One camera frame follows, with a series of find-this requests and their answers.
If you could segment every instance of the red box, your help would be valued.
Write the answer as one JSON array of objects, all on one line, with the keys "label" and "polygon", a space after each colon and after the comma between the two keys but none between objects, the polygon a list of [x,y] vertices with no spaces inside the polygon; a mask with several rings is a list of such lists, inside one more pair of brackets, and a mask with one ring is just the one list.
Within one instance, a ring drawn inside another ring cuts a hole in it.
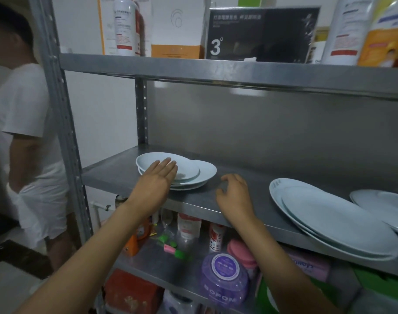
[{"label": "red box", "polygon": [[164,289],[122,270],[115,270],[105,286],[106,303],[130,314],[155,314]]}]

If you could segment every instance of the white box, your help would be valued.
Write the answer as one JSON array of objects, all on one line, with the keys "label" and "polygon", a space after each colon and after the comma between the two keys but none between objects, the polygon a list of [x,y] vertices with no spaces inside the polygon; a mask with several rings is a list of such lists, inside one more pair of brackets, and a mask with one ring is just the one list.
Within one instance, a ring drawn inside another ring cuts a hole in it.
[{"label": "white box", "polygon": [[203,58],[211,0],[152,0],[152,57]]}]

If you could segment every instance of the hand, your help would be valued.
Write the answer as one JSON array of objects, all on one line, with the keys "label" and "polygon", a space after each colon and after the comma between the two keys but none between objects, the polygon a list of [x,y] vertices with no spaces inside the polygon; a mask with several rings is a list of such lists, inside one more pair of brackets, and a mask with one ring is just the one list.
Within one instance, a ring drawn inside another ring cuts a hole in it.
[{"label": "hand", "polygon": [[227,192],[217,189],[217,203],[226,219],[237,228],[245,219],[255,217],[246,181],[238,174],[226,174],[221,180],[228,181]]},{"label": "hand", "polygon": [[170,161],[167,158],[161,163],[158,160],[152,163],[125,202],[128,206],[136,207],[142,217],[151,216],[167,199],[170,185],[177,174],[176,162]]}]

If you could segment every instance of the pink package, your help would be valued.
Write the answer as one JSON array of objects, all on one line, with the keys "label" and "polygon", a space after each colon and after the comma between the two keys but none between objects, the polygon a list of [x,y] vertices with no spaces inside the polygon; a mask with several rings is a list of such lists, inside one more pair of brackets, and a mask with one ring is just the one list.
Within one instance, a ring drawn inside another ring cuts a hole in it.
[{"label": "pink package", "polygon": [[285,246],[282,248],[306,275],[322,282],[327,281],[331,268],[329,260],[297,249]]}]

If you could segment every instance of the yellow package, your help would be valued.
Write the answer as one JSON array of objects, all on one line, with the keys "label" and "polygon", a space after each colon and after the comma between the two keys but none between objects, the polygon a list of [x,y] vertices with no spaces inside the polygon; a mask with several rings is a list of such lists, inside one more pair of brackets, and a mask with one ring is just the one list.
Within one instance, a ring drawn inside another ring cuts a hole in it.
[{"label": "yellow package", "polygon": [[394,67],[398,62],[398,0],[380,0],[358,65]]}]

